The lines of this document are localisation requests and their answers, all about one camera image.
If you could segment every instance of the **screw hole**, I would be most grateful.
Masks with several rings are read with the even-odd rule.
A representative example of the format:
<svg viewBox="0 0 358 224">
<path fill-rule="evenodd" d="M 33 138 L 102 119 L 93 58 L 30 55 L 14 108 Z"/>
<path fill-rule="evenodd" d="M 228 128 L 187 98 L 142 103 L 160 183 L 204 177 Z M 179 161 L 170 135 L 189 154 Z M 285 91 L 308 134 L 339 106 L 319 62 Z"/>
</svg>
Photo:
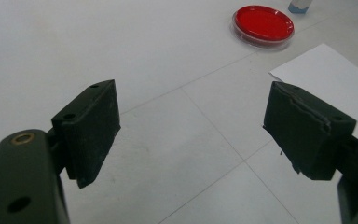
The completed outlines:
<svg viewBox="0 0 358 224">
<path fill-rule="evenodd" d="M 29 143 L 32 140 L 34 140 L 34 133 L 21 133 L 11 139 L 11 144 L 18 146 Z"/>
<path fill-rule="evenodd" d="M 74 119 L 76 117 L 75 114 L 66 114 L 63 116 L 64 119 Z"/>
<path fill-rule="evenodd" d="M 14 202 L 12 202 L 8 207 L 7 211 L 9 213 L 18 213 L 24 208 L 26 208 L 31 202 L 31 198 L 29 197 L 21 197 Z"/>
</svg>

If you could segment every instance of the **red petri dish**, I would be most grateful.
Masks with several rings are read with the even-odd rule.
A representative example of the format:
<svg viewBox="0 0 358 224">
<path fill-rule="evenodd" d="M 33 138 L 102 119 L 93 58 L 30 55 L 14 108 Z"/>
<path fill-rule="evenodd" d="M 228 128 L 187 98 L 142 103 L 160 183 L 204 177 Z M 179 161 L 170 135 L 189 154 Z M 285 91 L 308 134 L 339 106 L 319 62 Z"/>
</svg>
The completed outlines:
<svg viewBox="0 0 358 224">
<path fill-rule="evenodd" d="M 233 22 L 242 38 L 264 47 L 282 45 L 295 32 L 290 18 L 271 7 L 243 7 L 234 14 Z"/>
</svg>

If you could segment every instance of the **tile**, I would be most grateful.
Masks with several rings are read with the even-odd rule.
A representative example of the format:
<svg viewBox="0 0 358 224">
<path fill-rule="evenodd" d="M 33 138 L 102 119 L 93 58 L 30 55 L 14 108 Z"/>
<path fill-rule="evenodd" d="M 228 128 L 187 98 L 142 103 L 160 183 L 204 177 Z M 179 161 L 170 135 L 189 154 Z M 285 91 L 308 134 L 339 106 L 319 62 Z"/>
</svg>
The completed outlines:
<svg viewBox="0 0 358 224">
<path fill-rule="evenodd" d="M 114 78 L 123 111 L 249 55 L 229 31 L 238 2 L 29 3 L 33 29 L 86 80 Z"/>
<path fill-rule="evenodd" d="M 124 114 L 121 125 L 93 184 L 64 179 L 73 223 L 159 223 L 242 162 L 182 91 Z"/>
<path fill-rule="evenodd" d="M 301 224 L 340 223 L 336 172 L 332 181 L 312 181 L 298 175 L 274 141 L 246 162 L 283 206 Z"/>
<path fill-rule="evenodd" d="M 296 221 L 243 163 L 161 223 L 289 224 Z"/>
<path fill-rule="evenodd" d="M 252 58 L 184 86 L 205 116 L 245 159 L 271 139 L 262 126 L 273 78 L 268 71 L 262 72 L 262 62 Z"/>
</svg>

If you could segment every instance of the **white tile floor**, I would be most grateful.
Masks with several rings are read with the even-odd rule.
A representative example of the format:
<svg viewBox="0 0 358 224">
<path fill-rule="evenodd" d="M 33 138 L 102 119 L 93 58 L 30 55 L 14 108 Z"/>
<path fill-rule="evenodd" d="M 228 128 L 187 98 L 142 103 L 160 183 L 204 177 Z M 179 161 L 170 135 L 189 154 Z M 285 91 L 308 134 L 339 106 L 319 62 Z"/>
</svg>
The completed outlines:
<svg viewBox="0 0 358 224">
<path fill-rule="evenodd" d="M 358 0 L 0 1 L 0 140 L 115 79 L 122 130 L 85 189 L 62 174 L 82 223 L 340 223 L 332 182 L 297 175 L 262 129 L 268 71 L 326 43 L 358 66 Z M 229 31 L 246 5 L 295 23 L 282 51 Z"/>
</svg>

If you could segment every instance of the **bolt hole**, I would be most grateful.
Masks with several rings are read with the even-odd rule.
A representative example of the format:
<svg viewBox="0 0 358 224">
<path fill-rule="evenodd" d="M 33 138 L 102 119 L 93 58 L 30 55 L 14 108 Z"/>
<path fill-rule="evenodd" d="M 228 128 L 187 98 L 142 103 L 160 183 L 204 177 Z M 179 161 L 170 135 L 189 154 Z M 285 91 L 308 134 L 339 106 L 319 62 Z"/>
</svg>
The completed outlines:
<svg viewBox="0 0 358 224">
<path fill-rule="evenodd" d="M 8 207 L 7 211 L 9 213 L 18 213 L 24 208 L 26 208 L 31 202 L 31 198 L 29 197 L 21 197 L 14 202 L 12 202 Z"/>
<path fill-rule="evenodd" d="M 75 114 L 67 114 L 63 116 L 64 119 L 74 119 L 75 117 L 76 117 Z"/>
</svg>

